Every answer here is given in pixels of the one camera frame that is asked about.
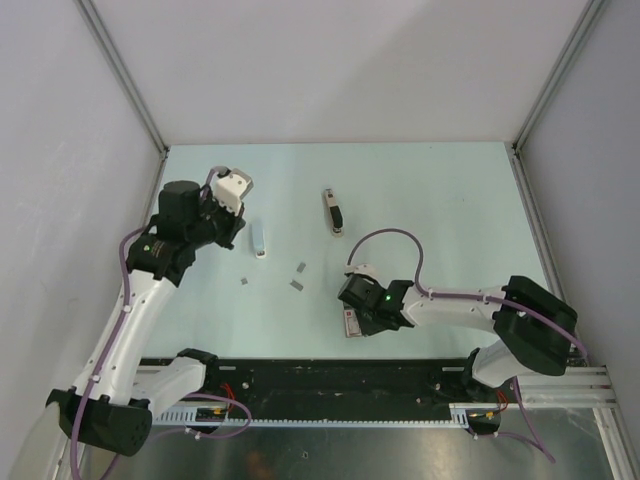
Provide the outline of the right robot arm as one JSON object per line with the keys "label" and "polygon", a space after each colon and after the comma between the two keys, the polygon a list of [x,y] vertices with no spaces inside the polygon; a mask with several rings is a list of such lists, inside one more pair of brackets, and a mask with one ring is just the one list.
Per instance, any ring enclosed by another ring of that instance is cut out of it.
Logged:
{"label": "right robot arm", "polygon": [[577,344],[576,311],[524,276],[488,289],[435,291],[411,280],[384,287],[352,272],[338,299],[354,311],[365,336],[436,324],[496,335],[492,345],[472,351],[461,376],[462,391],[473,401],[486,400],[519,375],[564,375]]}

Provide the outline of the aluminium frame rail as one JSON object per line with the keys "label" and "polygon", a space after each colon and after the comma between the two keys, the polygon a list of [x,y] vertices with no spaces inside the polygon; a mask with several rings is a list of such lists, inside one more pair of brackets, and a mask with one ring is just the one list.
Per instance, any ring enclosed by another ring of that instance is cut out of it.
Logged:
{"label": "aluminium frame rail", "polygon": [[532,408],[607,408],[617,397],[605,367],[568,367],[563,376],[518,377],[524,404]]}

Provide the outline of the beige black stapler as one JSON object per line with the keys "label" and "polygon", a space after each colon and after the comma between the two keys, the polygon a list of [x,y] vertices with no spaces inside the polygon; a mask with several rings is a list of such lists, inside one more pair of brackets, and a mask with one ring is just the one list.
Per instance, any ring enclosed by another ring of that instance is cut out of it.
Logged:
{"label": "beige black stapler", "polygon": [[344,235],[344,218],[342,211],[337,202],[337,198],[332,189],[323,191],[323,199],[328,215],[330,230],[333,236],[341,237]]}

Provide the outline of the red staple box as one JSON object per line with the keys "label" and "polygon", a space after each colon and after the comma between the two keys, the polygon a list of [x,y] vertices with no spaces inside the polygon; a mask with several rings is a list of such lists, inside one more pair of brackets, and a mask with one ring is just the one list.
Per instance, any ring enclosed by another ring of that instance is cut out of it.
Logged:
{"label": "red staple box", "polygon": [[354,309],[350,307],[345,307],[343,309],[343,319],[344,319],[345,335],[347,338],[358,338],[363,336]]}

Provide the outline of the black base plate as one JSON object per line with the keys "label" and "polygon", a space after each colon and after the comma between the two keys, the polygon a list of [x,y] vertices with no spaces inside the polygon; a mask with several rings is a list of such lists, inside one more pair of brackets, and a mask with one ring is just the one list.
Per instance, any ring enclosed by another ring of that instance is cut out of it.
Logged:
{"label": "black base plate", "polygon": [[465,382],[466,362],[451,360],[218,359],[187,404],[232,398],[239,418],[435,420],[461,404],[498,413],[516,403],[509,381],[497,388]]}

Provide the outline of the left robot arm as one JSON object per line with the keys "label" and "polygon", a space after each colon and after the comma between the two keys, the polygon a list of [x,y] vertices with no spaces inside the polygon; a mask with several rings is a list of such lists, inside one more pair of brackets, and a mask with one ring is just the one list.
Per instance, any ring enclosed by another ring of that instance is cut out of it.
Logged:
{"label": "left robot arm", "polygon": [[72,443],[131,457],[157,416],[192,393],[207,400],[219,392],[221,376],[211,369],[216,356],[193,348],[140,385],[134,380],[157,320],[197,251],[211,244],[233,249],[251,188],[238,171],[204,185],[169,182],[157,213],[125,237],[121,292],[105,330],[72,386],[52,390],[47,399],[58,405],[59,426]]}

